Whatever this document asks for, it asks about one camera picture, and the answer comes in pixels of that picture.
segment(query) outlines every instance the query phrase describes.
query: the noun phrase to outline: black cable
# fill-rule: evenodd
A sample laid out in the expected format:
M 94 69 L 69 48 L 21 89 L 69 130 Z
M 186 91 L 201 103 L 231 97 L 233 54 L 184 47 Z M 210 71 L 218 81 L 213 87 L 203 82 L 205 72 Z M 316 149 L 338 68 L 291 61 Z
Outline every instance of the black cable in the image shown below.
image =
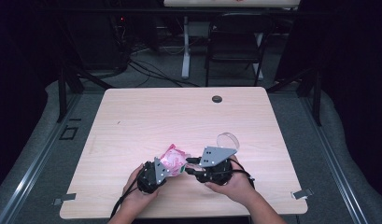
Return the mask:
M 171 81 L 171 82 L 173 82 L 175 85 L 177 85 L 177 86 L 179 86 L 179 87 L 182 87 L 176 80 L 174 80 L 174 79 L 168 77 L 166 74 L 159 74 L 159 73 L 156 73 L 156 72 L 154 72 L 154 71 L 151 71 L 151 70 L 147 69 L 147 67 L 145 67 L 144 65 L 142 65 L 142 64 L 140 64 L 140 63 L 138 63 L 138 62 L 135 62 L 135 61 L 132 61 L 132 63 L 134 63 L 135 65 L 137 65 L 138 67 L 140 67 L 140 68 L 142 68 L 142 69 L 144 69 L 144 70 L 146 70 L 146 71 L 149 71 L 149 72 L 152 73 L 152 74 L 155 74 L 155 75 L 161 77 L 161 79 Z
M 123 73 L 124 71 L 126 71 L 125 67 L 119 67 L 119 68 L 115 69 L 115 71 L 113 71 L 113 72 L 104 73 L 101 75 L 93 75 L 93 76 L 98 77 L 99 79 L 104 79 L 104 78 L 109 78 L 109 77 L 116 77 L 116 76 L 120 75 L 121 73 Z
M 182 43 L 183 37 L 167 35 L 167 36 L 165 36 L 165 37 L 163 37 L 162 39 L 159 40 L 161 45 L 164 44 L 166 41 L 177 41 L 177 42 L 181 41 L 180 43 Z
M 158 79 L 165 79 L 165 78 L 163 78 L 163 77 L 155 77 L 155 76 L 153 76 L 152 74 L 147 74 L 147 73 L 145 73 L 145 72 L 139 70 L 138 68 L 134 67 L 134 66 L 133 66 L 132 64 L 130 64 L 130 63 L 129 63 L 129 66 L 131 66 L 135 71 L 137 71 L 137 72 L 139 72 L 139 73 L 141 73 L 141 74 L 143 74 L 143 75 L 145 75 L 145 76 L 151 76 L 151 77 L 158 78 Z
M 137 88 L 137 87 L 140 87 L 140 86 L 144 85 L 145 83 L 148 82 L 149 79 L 150 79 L 150 76 L 147 76 L 147 79 L 145 79 L 143 82 L 141 82 L 140 84 L 136 85 L 135 87 Z
M 238 161 L 235 161 L 235 160 L 233 160 L 231 158 L 228 158 L 228 160 L 234 161 L 237 165 L 239 165 L 242 168 L 242 170 L 244 170 L 244 171 L 246 170 L 246 169 L 244 169 L 244 167 Z
M 142 69 L 144 69 L 144 70 L 147 70 L 147 71 L 150 71 L 151 73 L 153 73 L 153 74 L 155 74 L 155 75 L 157 75 L 157 76 L 163 77 L 163 78 L 161 78 L 161 79 L 166 79 L 166 80 L 168 80 L 168 81 L 171 81 L 171 82 L 173 82 L 174 84 L 178 85 L 179 87 L 182 87 L 179 83 L 181 83 L 181 84 L 187 84 L 187 85 L 192 85 L 192 86 L 194 86 L 194 87 L 199 87 L 198 85 L 196 85 L 196 84 L 194 84 L 194 83 L 191 83 L 191 82 L 188 82 L 188 81 L 181 81 L 181 80 L 177 80 L 177 79 L 174 79 L 174 78 L 170 78 L 170 77 L 169 77 L 168 75 L 166 75 L 163 71 L 159 70 L 159 68 L 157 68 L 155 65 L 153 65 L 153 64 L 151 64 L 151 63 L 147 63 L 147 62 L 143 62 L 143 61 L 139 61 L 139 60 L 137 60 L 137 61 L 133 61 L 133 60 L 131 60 L 131 63 L 134 63 L 134 64 L 136 64 L 137 66 L 139 66 L 140 68 L 142 68 Z M 140 63 L 145 63 L 145 64 L 147 64 L 147 65 L 149 65 L 149 66 L 152 66 L 154 69 L 158 70 L 160 73 L 157 73 L 157 72 L 155 72 L 155 71 L 151 71 L 151 70 L 147 69 L 146 66 L 144 66 L 144 65 L 142 65 L 142 64 L 140 64 Z
M 231 174 L 231 173 L 242 173 L 242 174 L 245 174 L 247 177 L 251 177 L 251 175 L 244 170 L 228 170 L 228 171 L 222 171 L 222 172 L 214 172 L 214 173 L 210 173 L 210 174 L 212 174 L 212 175 L 227 175 L 227 174 Z
M 133 183 L 130 185 L 130 187 L 123 193 L 123 195 L 122 195 L 122 196 L 118 199 L 118 201 L 115 203 L 114 208 L 112 209 L 112 213 L 111 213 L 111 216 L 110 216 L 109 220 L 115 216 L 115 214 L 116 214 L 116 212 L 117 212 L 119 206 L 123 203 L 123 200 L 124 200 L 129 194 L 131 194 L 133 191 L 135 191 L 136 189 L 138 189 L 138 188 L 135 188 L 135 189 L 131 189 L 131 188 L 134 186 L 134 184 L 135 184 L 135 182 L 137 181 L 138 177 L 141 176 L 141 173 L 142 173 L 142 170 L 138 173 L 137 177 L 135 178 L 135 180 L 133 181 Z

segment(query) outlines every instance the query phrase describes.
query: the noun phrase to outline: human hand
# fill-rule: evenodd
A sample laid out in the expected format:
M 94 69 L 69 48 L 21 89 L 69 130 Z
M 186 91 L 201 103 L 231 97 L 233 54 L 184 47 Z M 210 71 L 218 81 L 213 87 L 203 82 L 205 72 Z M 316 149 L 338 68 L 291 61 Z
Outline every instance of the human hand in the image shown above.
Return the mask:
M 135 184 L 129 190 L 131 193 L 124 198 L 120 205 L 120 209 L 115 216 L 111 218 L 109 223 L 132 223 L 138 214 L 140 214 L 158 196 L 159 189 L 155 190 L 151 194 L 145 194 L 138 189 L 136 178 L 143 167 L 144 165 L 141 164 L 130 174 L 126 185 L 123 187 L 122 194 L 124 194 L 129 187 L 131 187 L 134 181 Z
M 238 162 L 235 156 L 232 156 L 231 159 Z M 242 168 L 234 161 L 231 161 L 232 168 L 241 170 Z M 252 202 L 254 196 L 259 196 L 259 193 L 249 184 L 247 175 L 243 173 L 233 173 L 232 178 L 223 186 L 211 182 L 206 182 L 205 185 L 215 192 L 224 194 L 231 200 L 243 204 L 245 207 Z

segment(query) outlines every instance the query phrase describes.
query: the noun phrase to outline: wire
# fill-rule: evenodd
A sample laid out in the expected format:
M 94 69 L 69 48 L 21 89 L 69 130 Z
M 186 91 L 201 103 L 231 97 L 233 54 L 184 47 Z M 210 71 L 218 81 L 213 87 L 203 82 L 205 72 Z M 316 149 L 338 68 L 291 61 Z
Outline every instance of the wire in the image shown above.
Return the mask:
M 152 70 L 148 69 L 146 66 L 144 66 L 141 63 L 145 63 L 145 64 L 153 67 L 158 72 L 155 72 L 155 71 L 152 71 Z M 139 72 L 139 73 L 141 73 L 143 75 L 151 76 L 151 77 L 158 78 L 158 79 L 168 80 L 168 81 L 171 81 L 172 83 L 174 83 L 175 85 L 177 85 L 179 87 L 182 87 L 181 84 L 186 84 L 186 85 L 191 85 L 191 86 L 194 86 L 194 87 L 199 87 L 198 85 L 193 84 L 193 83 L 188 82 L 188 81 L 182 81 L 182 80 L 177 80 L 177 79 L 174 79 L 174 78 L 170 78 L 163 71 L 161 71 L 159 68 L 157 68 L 155 65 L 153 65 L 151 63 L 147 63 L 147 62 L 143 62 L 143 61 L 139 61 L 139 60 L 137 60 L 137 61 L 131 60 L 130 63 L 129 63 L 129 66 L 131 66 L 134 70 L 136 70 L 137 72 Z
M 133 181 L 133 183 L 130 185 L 130 187 L 124 192 L 124 194 L 123 194 L 123 195 L 118 199 L 118 201 L 115 203 L 115 206 L 114 206 L 114 208 L 112 209 L 111 217 L 109 218 L 109 220 L 115 216 L 115 214 L 116 214 L 116 212 L 117 212 L 119 206 L 121 205 L 121 203 L 123 203 L 123 200 L 124 200 L 127 196 L 129 196 L 129 194 L 131 194 L 133 191 L 135 191 L 136 189 L 138 189 L 138 188 L 135 188 L 135 189 L 131 189 L 131 188 L 134 186 L 135 182 L 138 180 L 138 177 L 141 176 L 142 173 L 143 173 L 143 171 L 141 170 L 141 171 L 137 174 L 137 177 L 134 179 L 134 181 Z
M 184 51 L 184 49 L 185 49 L 185 47 L 183 47 L 183 46 L 178 46 L 178 47 L 176 47 L 176 46 L 172 46 L 172 47 L 165 47 L 165 46 L 163 46 L 161 48 L 164 49 L 164 51 L 166 53 L 171 54 L 171 55 L 179 54 L 180 52 Z M 171 48 L 181 48 L 181 50 L 177 51 L 177 52 L 170 52 L 170 51 L 167 50 L 167 49 L 171 49 Z
M 236 163 L 237 165 L 239 165 L 240 168 L 241 168 L 242 170 L 245 170 L 244 167 L 243 167 L 238 161 L 235 161 L 235 160 L 233 160 L 233 159 L 231 159 L 231 158 L 228 158 L 228 160 L 230 160 L 230 161 L 234 161 L 234 163 Z
M 137 88 L 137 87 L 140 87 L 140 86 L 144 85 L 145 83 L 148 82 L 150 77 L 151 77 L 151 73 L 149 72 L 149 75 L 147 75 L 147 79 L 145 81 L 141 82 L 140 84 L 136 85 L 135 87 Z
M 247 175 L 247 178 L 251 178 L 251 175 L 245 171 L 245 170 L 228 170 L 228 171 L 222 171 L 222 172 L 216 172 L 216 173 L 211 173 L 212 175 L 227 175 L 231 173 L 242 173 Z

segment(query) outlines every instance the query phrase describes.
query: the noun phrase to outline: fingers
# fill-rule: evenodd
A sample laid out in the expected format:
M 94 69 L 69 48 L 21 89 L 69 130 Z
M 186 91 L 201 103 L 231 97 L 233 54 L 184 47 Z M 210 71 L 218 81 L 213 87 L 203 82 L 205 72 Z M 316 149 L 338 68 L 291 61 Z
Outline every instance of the fingers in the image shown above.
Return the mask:
M 123 187 L 123 192 L 125 192 L 130 187 L 130 185 L 137 178 L 138 173 L 142 170 L 143 167 L 144 167 L 144 164 L 141 163 L 135 170 L 133 170 L 133 172 L 129 176 L 129 179 L 127 180 L 126 185 L 124 185 Z
M 231 157 L 230 157 L 232 160 L 234 160 L 234 161 L 237 161 L 237 162 L 239 162 L 238 160 L 237 160 L 237 158 L 236 158 L 236 156 L 235 155 L 232 155 Z M 234 169 L 234 170 L 241 170 L 241 167 L 236 163 L 236 162 L 234 162 L 234 161 L 231 161 L 231 165 L 232 165 L 232 168 Z
M 209 189 L 212 189 L 213 191 L 219 193 L 219 185 L 214 184 L 212 182 L 205 182 L 205 186 L 208 187 Z
M 151 193 L 152 197 L 153 197 L 153 198 L 158 197 L 158 195 L 159 195 L 159 191 L 160 191 L 160 189 L 156 189 L 155 191 L 153 191 L 153 193 Z

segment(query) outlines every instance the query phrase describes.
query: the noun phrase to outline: black circular hole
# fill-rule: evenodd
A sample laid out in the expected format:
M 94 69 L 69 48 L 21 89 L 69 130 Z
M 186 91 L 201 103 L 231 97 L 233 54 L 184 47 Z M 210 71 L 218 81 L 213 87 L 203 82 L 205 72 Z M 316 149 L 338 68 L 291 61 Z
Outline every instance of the black circular hole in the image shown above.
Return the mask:
M 222 97 L 215 95 L 215 96 L 213 96 L 212 100 L 214 103 L 220 103 L 220 102 L 222 102 Z

